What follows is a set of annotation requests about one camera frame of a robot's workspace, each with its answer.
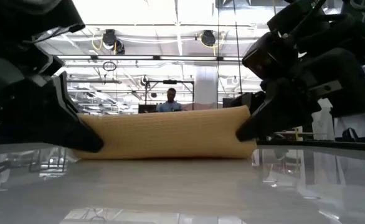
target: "yellow cloth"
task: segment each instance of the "yellow cloth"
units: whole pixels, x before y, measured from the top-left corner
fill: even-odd
[[[249,118],[246,106],[219,110],[119,116],[80,114],[103,139],[98,153],[74,151],[81,159],[215,157],[247,159],[257,145],[239,142],[236,130]]]

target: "ceiling light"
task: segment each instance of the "ceiling light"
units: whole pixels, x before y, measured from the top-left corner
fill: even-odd
[[[125,46],[121,40],[116,38],[115,32],[116,30],[114,29],[105,30],[105,33],[102,35],[103,46],[104,48],[113,51],[114,54],[124,55],[126,52]]]
[[[217,57],[160,56],[161,60],[216,60]]]
[[[96,93],[98,90],[68,90],[69,93]]]
[[[227,61],[239,61],[238,57],[224,57],[223,60]]]
[[[308,199],[308,200],[319,200],[319,197],[308,197],[308,196],[304,196],[304,199]]]
[[[99,106],[89,106],[91,110],[100,110],[101,108]]]
[[[200,38],[201,38],[201,42],[208,47],[213,47],[216,42],[216,38],[214,37],[213,30],[204,30],[204,32],[200,36]]]
[[[71,59],[71,60],[78,60],[78,59],[91,59],[91,56],[89,55],[59,55],[59,59]]]
[[[150,60],[153,59],[153,56],[98,56],[98,59],[105,60]]]

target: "metal frame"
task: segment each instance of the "metal frame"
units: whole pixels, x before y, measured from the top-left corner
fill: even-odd
[[[150,83],[155,83],[152,88],[148,89],[148,86]],[[195,82],[194,81],[176,81],[176,80],[163,80],[163,81],[149,81],[147,80],[145,82],[145,105],[147,102],[147,94],[149,91],[151,91],[158,83],[168,84],[168,85],[175,85],[177,83],[182,83],[191,93],[192,93],[192,110],[194,110],[194,99],[195,99]],[[192,91],[185,85],[185,83],[192,84]]]
[[[365,143],[363,142],[336,142],[336,141],[257,141],[258,146],[307,146],[312,147],[311,150],[320,150],[320,147],[334,148],[334,149],[350,149],[365,151]]]
[[[90,61],[90,60],[106,60],[106,61],[120,61],[120,60],[135,60],[147,61],[169,61],[169,62],[199,62],[199,63],[219,63],[220,65],[237,65],[239,60],[243,57],[230,57],[230,56],[192,56],[192,55],[54,55],[59,59],[66,61]],[[102,68],[103,64],[98,65],[64,65],[65,67],[90,67],[90,68]]]

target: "industrial ceiling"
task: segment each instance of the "industrial ceiling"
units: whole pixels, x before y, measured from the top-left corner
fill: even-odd
[[[86,28],[54,37],[40,46],[65,61],[62,71],[68,72],[70,96],[92,114],[136,113],[144,99],[143,79],[192,81],[196,67],[204,65],[217,68],[219,101],[239,95],[241,84],[243,92],[259,91],[261,80],[239,66],[239,59],[268,32],[267,21],[286,6],[282,0],[74,0],[74,3]],[[339,4],[341,1],[328,1],[324,10],[337,13]],[[125,47],[124,56],[111,57],[115,52],[101,42],[106,29],[116,31]],[[202,43],[204,30],[212,30],[216,38],[214,47]],[[154,55],[174,58],[163,60],[153,58]],[[103,64],[109,61],[117,65],[114,71],[103,69]],[[189,85],[152,87],[151,92],[156,92],[157,97],[149,97],[148,103],[166,101],[170,87],[177,90],[176,100],[180,103],[192,101]]]

